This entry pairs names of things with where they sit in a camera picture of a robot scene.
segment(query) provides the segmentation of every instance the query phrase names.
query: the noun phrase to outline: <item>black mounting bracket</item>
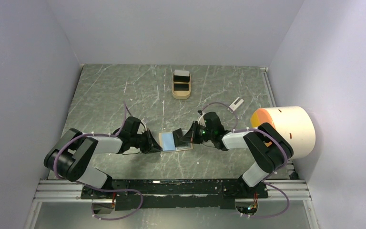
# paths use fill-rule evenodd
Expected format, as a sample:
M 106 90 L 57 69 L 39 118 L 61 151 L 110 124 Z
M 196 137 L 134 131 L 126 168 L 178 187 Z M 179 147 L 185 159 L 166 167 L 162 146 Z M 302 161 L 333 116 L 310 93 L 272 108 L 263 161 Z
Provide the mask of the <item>black mounting bracket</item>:
M 149 129 L 146 129 L 142 134 L 138 133 L 140 124 L 141 120 L 133 116 L 125 120 L 124 126 L 118 135 L 118 138 L 122 140 L 122 146 L 117 153 L 121 154 L 130 147 L 139 148 L 143 154 L 162 151 L 162 147 L 156 142 Z
M 178 180 L 124 180 L 112 181 L 114 189 L 131 188 L 139 190 L 144 195 L 141 208 L 195 208 L 220 207 L 221 209 L 236 209 L 235 199 L 267 198 L 264 183 L 249 188 L 241 179 L 178 179 Z M 81 199 L 111 199 L 112 195 L 98 196 L 97 193 L 83 187 Z M 134 192 L 118 192 L 115 210 L 130 210 L 136 208 L 141 201 Z

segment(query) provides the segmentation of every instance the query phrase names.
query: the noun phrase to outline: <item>glass panel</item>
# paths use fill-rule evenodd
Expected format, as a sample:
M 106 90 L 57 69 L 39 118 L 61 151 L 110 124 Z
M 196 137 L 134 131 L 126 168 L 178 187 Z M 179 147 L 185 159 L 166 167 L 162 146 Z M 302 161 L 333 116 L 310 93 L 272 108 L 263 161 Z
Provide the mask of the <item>glass panel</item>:
M 274 214 L 285 207 L 285 201 L 260 201 L 257 215 Z M 235 210 L 219 208 L 141 209 L 135 215 L 118 221 L 103 221 L 92 217 L 90 203 L 44 203 L 35 229 L 100 228 L 100 229 L 309 229 L 304 204 L 291 201 L 288 211 L 269 219 L 247 219 Z M 129 211 L 117 211 L 106 218 L 120 217 Z

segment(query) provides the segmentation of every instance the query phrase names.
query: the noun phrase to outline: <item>blue object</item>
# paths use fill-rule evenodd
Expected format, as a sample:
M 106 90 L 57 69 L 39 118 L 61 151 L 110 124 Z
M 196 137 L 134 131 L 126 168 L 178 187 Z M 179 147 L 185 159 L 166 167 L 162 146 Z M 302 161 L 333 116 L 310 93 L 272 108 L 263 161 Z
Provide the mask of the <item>blue object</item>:
M 163 151 L 173 151 L 176 150 L 174 146 L 173 134 L 169 133 L 162 133 L 162 149 Z

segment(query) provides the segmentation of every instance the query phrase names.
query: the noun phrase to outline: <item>marble tabletop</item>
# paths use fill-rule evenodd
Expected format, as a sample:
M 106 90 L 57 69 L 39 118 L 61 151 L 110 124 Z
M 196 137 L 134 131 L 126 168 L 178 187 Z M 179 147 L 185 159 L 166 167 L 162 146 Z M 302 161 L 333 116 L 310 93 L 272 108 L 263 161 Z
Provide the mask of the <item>marble tabletop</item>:
M 172 96 L 175 69 L 189 70 L 191 96 L 177 100 Z M 72 100 L 64 132 L 76 128 L 83 132 L 109 133 L 123 119 L 125 101 L 133 116 L 143 119 L 159 142 L 159 133 L 189 129 L 197 113 L 211 102 L 230 104 L 237 97 L 244 103 L 236 110 L 238 128 L 250 126 L 250 117 L 259 107 L 270 107 L 268 90 L 259 68 L 205 65 L 86 64 Z M 225 107 L 211 105 L 226 129 L 235 119 Z M 132 148 L 125 153 L 138 152 Z M 254 159 L 249 149 L 220 151 L 194 145 L 193 150 L 152 154 L 98 154 L 90 165 L 113 178 L 183 179 L 238 178 Z M 52 171 L 48 179 L 54 179 Z M 272 179 L 289 178 L 286 169 Z

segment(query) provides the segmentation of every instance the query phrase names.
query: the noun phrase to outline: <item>white plastic clip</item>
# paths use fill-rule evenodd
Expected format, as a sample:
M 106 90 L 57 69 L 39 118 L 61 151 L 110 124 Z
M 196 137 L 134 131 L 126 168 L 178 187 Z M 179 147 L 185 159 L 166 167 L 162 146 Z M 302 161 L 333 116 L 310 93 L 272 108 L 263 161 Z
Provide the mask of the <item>white plastic clip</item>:
M 243 99 L 241 99 L 240 97 L 237 97 L 233 103 L 231 103 L 231 105 L 229 105 L 229 107 L 235 111 L 236 109 L 238 109 L 238 107 L 244 102 Z

